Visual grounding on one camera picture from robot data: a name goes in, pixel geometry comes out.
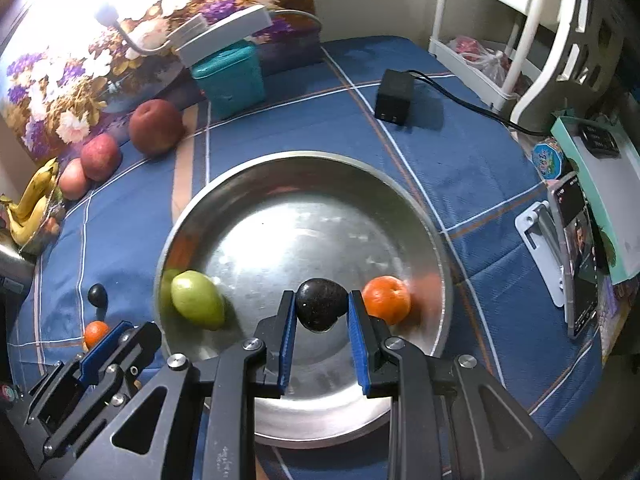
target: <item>black plum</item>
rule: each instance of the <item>black plum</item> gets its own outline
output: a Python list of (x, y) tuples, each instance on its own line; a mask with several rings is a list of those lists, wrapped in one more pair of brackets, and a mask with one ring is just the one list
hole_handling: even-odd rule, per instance
[(349, 295), (338, 283), (324, 278), (303, 282), (296, 291), (296, 315), (312, 332), (329, 330), (347, 313)]
[(86, 295), (86, 298), (95, 308), (107, 308), (107, 291), (101, 283), (92, 285)]

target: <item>banana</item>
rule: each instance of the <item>banana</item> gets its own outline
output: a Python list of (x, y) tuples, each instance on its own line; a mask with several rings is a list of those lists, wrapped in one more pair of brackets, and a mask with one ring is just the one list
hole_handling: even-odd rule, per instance
[(58, 186), (58, 179), (56, 178), (55, 175), (52, 175), (51, 179), (47, 183), (47, 187), (44, 190), (44, 195), (45, 196), (51, 195), (51, 193), (56, 189), (57, 186)]
[(9, 216), (9, 228), (11, 231), (11, 237), (14, 241), (22, 247), (25, 243), (29, 241), (31, 236), (33, 236), (34, 232), (38, 230), (40, 224), (42, 223), (42, 218), (47, 210), (47, 197), (41, 197), (37, 202), (31, 215), (20, 224), (14, 216), (14, 213), (11, 211), (10, 207), (6, 208), (6, 212)]
[[(30, 218), (31, 211), (33, 211), (36, 202), (50, 191), (50, 182), (56, 179), (58, 174), (58, 161), (52, 158), (43, 167), (41, 167), (31, 177), (31, 181), (27, 186), (27, 189), (22, 194), (19, 204), (9, 203), (8, 209), (14, 214), (14, 219), (20, 225)], [(1, 203), (6, 203), (6, 200), (0, 198)]]

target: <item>bed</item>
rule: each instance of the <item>bed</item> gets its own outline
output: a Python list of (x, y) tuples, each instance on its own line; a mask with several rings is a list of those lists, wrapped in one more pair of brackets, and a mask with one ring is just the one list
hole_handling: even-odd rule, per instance
[[(568, 339), (563, 311), (552, 303), (514, 228), (515, 217), (546, 196), (544, 183), (501, 124), (427, 85), (416, 87), (410, 126), (373, 118), (386, 68), (420, 70), (481, 103), (409, 40), (359, 38), (326, 43), (322, 50), (320, 63), (268, 76), (267, 102), (239, 116), (215, 121), (207, 102), (185, 109), (188, 134), (163, 158), (146, 160), (130, 143), (122, 146), (116, 175), (69, 209), (57, 243), (37, 262), (27, 300), (8, 310), (14, 380), (31, 386), (47, 367), (80, 351), (83, 327), (96, 316), (86, 300), (94, 283), (108, 291), (108, 324), (152, 319), (162, 245), (207, 182), (257, 156), (320, 150), (384, 171), (431, 215), (449, 253), (455, 289), (445, 355), (474, 355), (557, 436), (598, 383), (602, 356), (595, 324)], [(155, 369), (162, 364), (158, 354)], [(271, 480), (325, 478), (329, 471), (382, 480), (386, 446), (385, 428), (322, 450), (257, 446), (258, 472)]]

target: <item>black cable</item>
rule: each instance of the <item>black cable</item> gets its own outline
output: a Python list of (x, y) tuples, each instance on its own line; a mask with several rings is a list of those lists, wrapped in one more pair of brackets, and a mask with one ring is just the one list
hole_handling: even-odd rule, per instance
[(440, 92), (444, 96), (448, 97), (449, 99), (451, 99), (452, 101), (458, 103), (459, 105), (461, 105), (461, 106), (463, 106), (465, 108), (468, 108), (469, 110), (471, 110), (473, 112), (476, 112), (476, 113), (478, 113), (480, 115), (484, 115), (485, 117), (489, 117), (490, 119), (493, 119), (494, 121), (498, 121), (499, 123), (504, 124), (505, 126), (510, 126), (514, 130), (518, 130), (519, 132), (522, 132), (523, 134), (527, 134), (527, 135), (530, 135), (532, 137), (548, 137), (548, 134), (541, 134), (540, 132), (534, 132), (532, 130), (527, 130), (526, 128), (523, 128), (522, 126), (518, 126), (516, 123), (512, 123), (510, 120), (505, 119), (504, 117), (500, 117), (500, 115), (498, 115), (498, 114), (496, 114), (496, 113), (494, 113), (494, 112), (492, 112), (490, 110), (487, 110), (486, 108), (482, 108), (480, 106), (473, 105), (471, 103), (468, 103), (468, 102), (460, 99), (459, 97), (453, 95), (446, 88), (444, 88), (443, 86), (440, 86), (433, 79), (431, 79), (426, 74), (423, 74), (419, 70), (407, 70), (406, 72), (411, 74), (412, 76), (414, 76), (418, 81), (422, 81), (423, 83), (427, 83), (428, 85), (433, 86), (438, 92)]

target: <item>phone screen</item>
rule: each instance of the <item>phone screen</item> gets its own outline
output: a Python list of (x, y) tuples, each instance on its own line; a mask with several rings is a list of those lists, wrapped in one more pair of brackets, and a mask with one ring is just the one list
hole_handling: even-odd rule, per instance
[(574, 277), (574, 332), (590, 319), (598, 303), (595, 248), (587, 206), (578, 177), (569, 179), (554, 192), (562, 219), (562, 230)]

